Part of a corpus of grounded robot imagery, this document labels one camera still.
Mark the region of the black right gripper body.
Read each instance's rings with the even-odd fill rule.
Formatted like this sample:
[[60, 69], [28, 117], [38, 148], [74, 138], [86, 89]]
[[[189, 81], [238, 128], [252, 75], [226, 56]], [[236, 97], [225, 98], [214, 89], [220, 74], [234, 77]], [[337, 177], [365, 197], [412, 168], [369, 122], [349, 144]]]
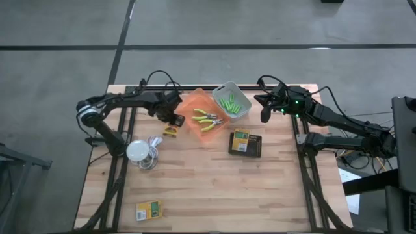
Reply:
[[267, 123], [271, 117], [271, 112], [280, 111], [282, 114], [287, 113], [291, 99], [288, 94], [288, 88], [279, 84], [275, 86], [270, 92], [267, 89], [262, 89], [265, 94], [270, 95], [270, 103], [268, 106], [263, 106], [261, 111], [261, 121]]

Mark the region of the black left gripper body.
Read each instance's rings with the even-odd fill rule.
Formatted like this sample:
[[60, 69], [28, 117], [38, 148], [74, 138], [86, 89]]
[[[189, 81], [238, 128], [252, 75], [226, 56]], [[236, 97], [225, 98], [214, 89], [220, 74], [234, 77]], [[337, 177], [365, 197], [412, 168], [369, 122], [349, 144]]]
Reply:
[[185, 122], [185, 117], [175, 112], [178, 105], [183, 101], [180, 95], [175, 91], [167, 93], [158, 91], [153, 92], [153, 94], [155, 95], [155, 101], [149, 110], [149, 115], [164, 123], [181, 127]]

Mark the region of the orange translucent plastic bin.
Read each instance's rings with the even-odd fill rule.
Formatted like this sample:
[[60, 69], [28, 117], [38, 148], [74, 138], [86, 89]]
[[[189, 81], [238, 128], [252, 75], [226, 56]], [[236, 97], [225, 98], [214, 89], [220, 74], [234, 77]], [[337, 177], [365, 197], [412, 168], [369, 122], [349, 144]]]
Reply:
[[[183, 102], [176, 110], [177, 114], [185, 117], [185, 126], [188, 131], [197, 137], [201, 142], [209, 142], [216, 137], [219, 137], [225, 126], [229, 122], [229, 117], [225, 112], [216, 104], [212, 95], [208, 94], [202, 88], [197, 88], [194, 91], [183, 95]], [[223, 119], [223, 123], [216, 125], [213, 129], [207, 132], [201, 132], [201, 129], [209, 126], [208, 123], [200, 124], [199, 121], [193, 120], [193, 116], [198, 116], [194, 113], [194, 109], [201, 109], [205, 112], [216, 114], [217, 119]]]

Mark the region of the yellow red crayon box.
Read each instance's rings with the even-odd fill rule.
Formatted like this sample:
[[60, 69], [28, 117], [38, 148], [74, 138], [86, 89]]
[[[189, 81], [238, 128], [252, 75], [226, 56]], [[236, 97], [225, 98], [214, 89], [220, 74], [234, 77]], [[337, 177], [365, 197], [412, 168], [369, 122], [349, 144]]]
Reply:
[[178, 133], [178, 127], [174, 125], [166, 125], [163, 131], [163, 135], [167, 137], [176, 138]]

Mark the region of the green handled pliers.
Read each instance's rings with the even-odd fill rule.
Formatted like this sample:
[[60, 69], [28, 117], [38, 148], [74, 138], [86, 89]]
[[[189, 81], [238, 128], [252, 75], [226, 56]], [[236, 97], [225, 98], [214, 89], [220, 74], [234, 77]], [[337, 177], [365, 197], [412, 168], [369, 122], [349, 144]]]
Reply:
[[201, 129], [201, 132], [207, 132], [210, 131], [211, 129], [213, 129], [216, 125], [220, 125], [222, 124], [224, 121], [223, 119], [204, 119], [204, 120], [200, 120], [198, 123], [199, 124], [209, 124], [209, 126], [204, 127]]
[[194, 113], [198, 114], [198, 116], [193, 116], [192, 117], [193, 120], [201, 121], [201, 120], [215, 120], [215, 119], [217, 119], [216, 114], [208, 113], [208, 112], [205, 112], [204, 110], [201, 110], [201, 109], [194, 109], [193, 111], [194, 111]]

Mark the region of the yellow green crayon box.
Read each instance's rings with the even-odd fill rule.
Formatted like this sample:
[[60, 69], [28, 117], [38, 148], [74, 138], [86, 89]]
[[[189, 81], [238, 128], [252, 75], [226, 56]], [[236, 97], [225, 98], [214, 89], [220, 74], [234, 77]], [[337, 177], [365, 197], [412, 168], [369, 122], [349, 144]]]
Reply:
[[250, 132], [247, 129], [235, 129], [231, 149], [239, 152], [246, 152]]
[[136, 221], [141, 222], [160, 218], [163, 215], [161, 200], [146, 201], [136, 204]]

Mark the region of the black plastic mesh basket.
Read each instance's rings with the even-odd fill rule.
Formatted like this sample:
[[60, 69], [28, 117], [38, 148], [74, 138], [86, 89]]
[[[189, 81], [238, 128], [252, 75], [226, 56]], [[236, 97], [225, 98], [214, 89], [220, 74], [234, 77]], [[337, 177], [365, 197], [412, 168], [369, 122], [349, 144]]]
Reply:
[[258, 135], [248, 135], [248, 142], [246, 145], [246, 151], [239, 151], [232, 149], [234, 141], [234, 133], [230, 133], [229, 136], [229, 147], [228, 153], [230, 155], [238, 155], [251, 158], [260, 158], [261, 157], [261, 144], [262, 137]]

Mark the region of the white dome lamp wooden base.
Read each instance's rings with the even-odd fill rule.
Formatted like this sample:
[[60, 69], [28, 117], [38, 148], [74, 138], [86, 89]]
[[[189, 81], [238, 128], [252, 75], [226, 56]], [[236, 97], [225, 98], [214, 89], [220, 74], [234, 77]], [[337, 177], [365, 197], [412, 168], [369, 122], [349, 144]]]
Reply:
[[126, 149], [126, 155], [134, 163], [143, 161], [149, 155], [149, 144], [144, 140], [132, 141]]

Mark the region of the white paper sheet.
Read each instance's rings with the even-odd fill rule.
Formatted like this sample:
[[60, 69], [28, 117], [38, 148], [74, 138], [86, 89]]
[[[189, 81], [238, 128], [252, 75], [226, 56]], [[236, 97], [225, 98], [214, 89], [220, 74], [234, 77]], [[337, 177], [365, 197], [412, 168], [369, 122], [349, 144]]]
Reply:
[[[353, 174], [351, 172], [348, 172], [346, 170], [343, 169], [339, 169], [339, 174], [341, 177], [341, 182], [345, 183], [345, 182], [349, 182], [355, 179], [361, 179], [360, 176]], [[355, 195], [348, 195], [346, 196], [346, 202], [348, 205], [348, 210], [350, 213], [353, 213], [355, 215], [359, 214], [359, 205], [360, 205], [360, 195], [359, 194], [355, 194]]]

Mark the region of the black workstation desk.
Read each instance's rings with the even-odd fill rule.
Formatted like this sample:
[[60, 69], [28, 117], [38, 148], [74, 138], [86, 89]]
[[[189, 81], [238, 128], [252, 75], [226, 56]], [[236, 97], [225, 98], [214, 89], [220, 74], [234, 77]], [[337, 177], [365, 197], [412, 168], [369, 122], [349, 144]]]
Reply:
[[362, 194], [385, 191], [386, 234], [416, 234], [416, 178], [399, 169], [343, 183], [344, 193]]

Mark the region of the black computer monitor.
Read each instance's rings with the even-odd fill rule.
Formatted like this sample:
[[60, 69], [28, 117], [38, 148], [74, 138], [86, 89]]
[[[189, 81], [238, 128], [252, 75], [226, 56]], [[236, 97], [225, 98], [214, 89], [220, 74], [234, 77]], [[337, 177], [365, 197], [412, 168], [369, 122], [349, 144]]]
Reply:
[[408, 107], [412, 97], [393, 97], [393, 122], [396, 138], [399, 184], [416, 194], [416, 109]]

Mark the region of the grey metal stand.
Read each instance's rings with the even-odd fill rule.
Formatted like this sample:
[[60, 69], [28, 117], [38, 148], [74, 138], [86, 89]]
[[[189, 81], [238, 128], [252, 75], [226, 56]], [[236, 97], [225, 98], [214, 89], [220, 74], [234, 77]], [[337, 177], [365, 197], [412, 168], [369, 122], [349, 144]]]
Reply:
[[21, 193], [29, 177], [31, 168], [33, 166], [39, 166], [43, 170], [48, 170], [51, 167], [52, 161], [46, 161], [20, 153], [6, 147], [4, 144], [0, 144], [0, 158], [6, 159], [6, 163], [16, 163], [22, 166], [17, 183], [13, 185], [14, 180], [12, 178], [10, 179], [10, 196], [5, 206], [0, 209], [0, 234], [7, 234], [11, 229], [16, 209], [21, 199]]

